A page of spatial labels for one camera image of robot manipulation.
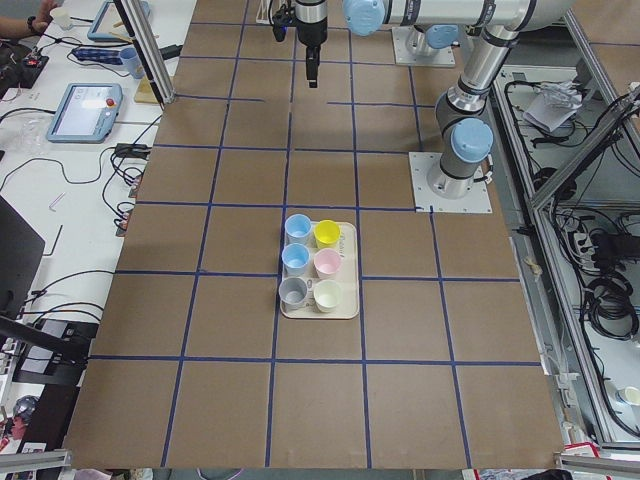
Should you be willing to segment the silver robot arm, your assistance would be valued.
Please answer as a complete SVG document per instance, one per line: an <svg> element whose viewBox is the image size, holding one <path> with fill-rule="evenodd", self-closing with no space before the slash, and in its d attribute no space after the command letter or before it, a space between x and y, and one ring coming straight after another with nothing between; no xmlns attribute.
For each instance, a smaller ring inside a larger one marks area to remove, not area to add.
<svg viewBox="0 0 640 480"><path fill-rule="evenodd" d="M490 154L493 132L480 119L492 82L519 34L559 20L571 1L344 1L349 30L368 36L381 26L469 25L479 39L457 83L436 103L445 145L439 163L427 174L429 188L447 199L464 197L479 164Z"/></svg>
<svg viewBox="0 0 640 480"><path fill-rule="evenodd" d="M434 56L450 47L459 35L456 24L414 25L405 42L408 51L418 57Z"/></svg>

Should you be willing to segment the person hand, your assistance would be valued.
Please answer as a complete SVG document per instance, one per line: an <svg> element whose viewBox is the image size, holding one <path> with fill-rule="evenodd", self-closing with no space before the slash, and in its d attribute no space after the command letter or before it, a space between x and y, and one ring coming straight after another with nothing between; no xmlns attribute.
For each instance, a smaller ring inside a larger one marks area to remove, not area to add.
<svg viewBox="0 0 640 480"><path fill-rule="evenodd" d="M32 26L37 31L44 31L52 21L51 11L58 6L59 4L55 0L42 0Z"/></svg>

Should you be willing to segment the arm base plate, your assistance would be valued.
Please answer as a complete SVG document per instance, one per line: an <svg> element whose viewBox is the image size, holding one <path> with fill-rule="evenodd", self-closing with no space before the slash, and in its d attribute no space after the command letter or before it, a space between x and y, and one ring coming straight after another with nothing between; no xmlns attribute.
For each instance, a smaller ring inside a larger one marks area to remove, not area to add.
<svg viewBox="0 0 640 480"><path fill-rule="evenodd" d="M413 26L394 27L392 29L392 39L394 46L395 61L398 65L426 66L436 68L452 68L455 66L452 45L445 48L434 56L418 57L411 54L406 47L406 40Z"/></svg>
<svg viewBox="0 0 640 480"><path fill-rule="evenodd" d="M488 184L480 163L468 179L445 175L439 152L410 152L415 210L425 213L491 214Z"/></svg>

